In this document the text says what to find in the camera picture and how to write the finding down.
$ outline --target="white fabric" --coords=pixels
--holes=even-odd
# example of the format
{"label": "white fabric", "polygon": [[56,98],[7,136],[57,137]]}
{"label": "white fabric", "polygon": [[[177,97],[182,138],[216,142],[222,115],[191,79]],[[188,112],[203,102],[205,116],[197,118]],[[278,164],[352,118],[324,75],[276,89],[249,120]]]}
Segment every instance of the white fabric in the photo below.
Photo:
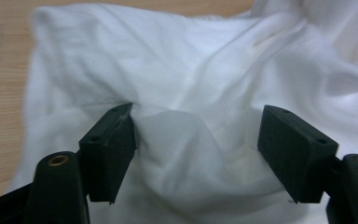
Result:
{"label": "white fabric", "polygon": [[138,150],[91,223],[326,223],[290,196],[256,149],[264,105],[284,107],[358,153],[358,1],[255,1],[236,17],[112,5],[41,7],[10,189],[133,102]]}

